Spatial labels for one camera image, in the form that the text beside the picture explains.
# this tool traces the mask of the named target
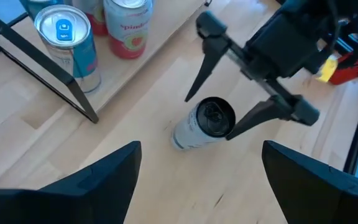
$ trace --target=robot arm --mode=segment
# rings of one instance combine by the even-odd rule
[[[205,58],[185,101],[196,94],[219,60],[227,55],[248,79],[255,80],[271,96],[259,102],[236,124],[226,137],[228,140],[275,118],[313,125],[319,111],[301,95],[288,92],[277,78],[292,77],[301,68],[317,73],[333,51],[339,34],[339,18],[351,16],[353,23],[350,24],[358,26],[358,7],[352,11],[343,6],[351,2],[358,5],[358,1],[337,2],[288,0],[244,47],[226,34],[227,27],[210,12],[202,13],[196,20],[196,27],[203,39]],[[316,43],[327,33],[332,34],[332,42],[320,51]]]

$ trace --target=aluminum can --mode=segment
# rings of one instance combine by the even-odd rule
[[[34,20],[53,60],[73,75],[85,93],[101,83],[91,24],[79,9],[55,5],[42,9]]]
[[[203,99],[173,129],[171,142],[180,151],[222,141],[236,125],[230,104],[219,97]]]
[[[62,4],[63,0],[20,0],[20,2],[29,14],[30,18],[34,20],[38,12],[40,12],[43,8],[55,4]]]
[[[107,35],[106,21],[104,20],[103,0],[71,0],[72,6],[85,13],[91,22],[93,34]]]
[[[109,46],[120,58],[140,57],[149,34],[152,0],[104,0]]]

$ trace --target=can lid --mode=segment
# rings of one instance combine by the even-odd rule
[[[91,24],[79,9],[54,5],[42,9],[34,19],[34,26],[51,45],[74,47],[91,33]]]
[[[218,97],[209,97],[200,102],[197,121],[205,134],[214,138],[227,136],[236,124],[236,114],[230,104]]]
[[[146,4],[147,0],[112,0],[117,5],[127,9],[137,9]]]

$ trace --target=wooden shelf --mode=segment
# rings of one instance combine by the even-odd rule
[[[117,58],[109,50],[107,37],[95,36],[94,39],[98,53],[102,84],[96,91],[86,95],[92,107],[96,111],[99,111],[155,55],[172,34],[178,30],[203,3],[204,0],[156,0],[147,47],[144,54],[136,60],[122,60]],[[29,18],[16,24],[13,29],[49,56],[47,49]],[[48,73],[1,35],[0,46],[35,71],[67,98],[80,106],[64,84],[60,83],[52,74]]]

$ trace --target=pink can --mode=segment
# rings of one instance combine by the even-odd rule
[[[103,0],[72,0],[72,5],[83,11],[88,17],[93,34],[108,34],[104,19]]]
[[[111,51],[120,58],[140,57],[147,42],[152,0],[104,0]]]

